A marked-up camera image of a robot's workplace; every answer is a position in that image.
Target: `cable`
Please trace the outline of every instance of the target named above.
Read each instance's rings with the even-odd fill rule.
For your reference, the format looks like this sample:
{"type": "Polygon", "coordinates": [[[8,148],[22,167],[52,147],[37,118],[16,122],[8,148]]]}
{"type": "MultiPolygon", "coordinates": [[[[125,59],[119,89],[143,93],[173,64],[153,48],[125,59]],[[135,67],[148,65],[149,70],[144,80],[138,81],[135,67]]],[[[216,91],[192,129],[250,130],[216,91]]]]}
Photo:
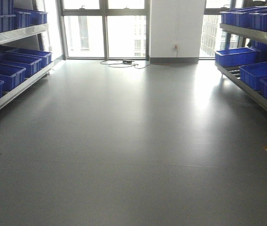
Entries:
{"type": "Polygon", "coordinates": [[[123,61],[122,60],[104,60],[104,61],[100,62],[100,64],[102,64],[102,65],[122,65],[123,61]],[[120,61],[120,63],[107,63],[107,64],[105,64],[105,62],[111,62],[111,61],[113,61],[113,62],[120,61]]]}

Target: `wall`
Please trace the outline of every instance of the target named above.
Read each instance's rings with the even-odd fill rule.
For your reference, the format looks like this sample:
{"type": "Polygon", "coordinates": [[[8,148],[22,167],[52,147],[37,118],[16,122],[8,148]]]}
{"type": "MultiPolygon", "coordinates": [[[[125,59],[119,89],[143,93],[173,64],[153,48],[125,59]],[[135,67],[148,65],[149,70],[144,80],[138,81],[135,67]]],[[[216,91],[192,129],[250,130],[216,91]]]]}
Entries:
{"type": "Polygon", "coordinates": [[[151,1],[151,63],[198,61],[204,6],[205,0],[151,1]]]}

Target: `stainless steel shelf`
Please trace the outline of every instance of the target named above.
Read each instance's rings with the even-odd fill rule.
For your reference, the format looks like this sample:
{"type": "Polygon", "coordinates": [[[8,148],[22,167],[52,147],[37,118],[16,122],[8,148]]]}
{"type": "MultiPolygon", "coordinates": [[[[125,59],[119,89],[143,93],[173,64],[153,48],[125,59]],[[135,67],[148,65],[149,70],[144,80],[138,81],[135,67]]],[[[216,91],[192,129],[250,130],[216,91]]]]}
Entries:
{"type": "Polygon", "coordinates": [[[48,24],[41,24],[41,25],[36,25],[32,27],[12,30],[9,32],[2,32],[0,33],[0,45],[7,43],[7,42],[15,41],[18,39],[22,39],[28,36],[32,36],[35,34],[39,34],[42,32],[46,32],[48,29],[49,29],[48,24]]]}
{"type": "Polygon", "coordinates": [[[234,84],[236,84],[240,89],[246,92],[257,104],[262,106],[267,111],[267,99],[265,99],[260,93],[254,91],[251,87],[246,85],[235,75],[231,74],[229,70],[232,70],[232,68],[231,69],[224,68],[216,62],[215,62],[215,65],[223,75],[225,75],[229,80],[231,80],[234,84]]]}
{"type": "Polygon", "coordinates": [[[227,24],[220,24],[220,28],[230,34],[236,34],[245,38],[250,38],[267,44],[267,32],[257,31],[253,29],[237,27],[227,24]]]}
{"type": "Polygon", "coordinates": [[[52,62],[48,66],[46,66],[45,68],[41,69],[39,72],[34,74],[31,78],[28,78],[23,83],[21,83],[19,86],[15,87],[15,89],[11,90],[6,95],[4,95],[2,98],[0,98],[0,109],[3,108],[5,105],[7,105],[9,102],[11,102],[13,99],[15,99],[18,95],[20,95],[23,91],[25,91],[31,85],[33,85],[36,81],[41,79],[53,67],[54,67],[54,63],[52,62]]]}

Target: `gray floor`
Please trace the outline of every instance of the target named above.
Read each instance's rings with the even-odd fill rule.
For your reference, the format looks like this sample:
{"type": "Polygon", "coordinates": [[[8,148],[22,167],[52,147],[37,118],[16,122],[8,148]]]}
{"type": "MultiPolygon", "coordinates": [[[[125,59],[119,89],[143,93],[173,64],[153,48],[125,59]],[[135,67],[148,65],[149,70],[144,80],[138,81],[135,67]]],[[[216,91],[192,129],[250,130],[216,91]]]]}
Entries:
{"type": "Polygon", "coordinates": [[[0,111],[0,226],[267,226],[265,146],[213,61],[67,61],[0,111]]]}

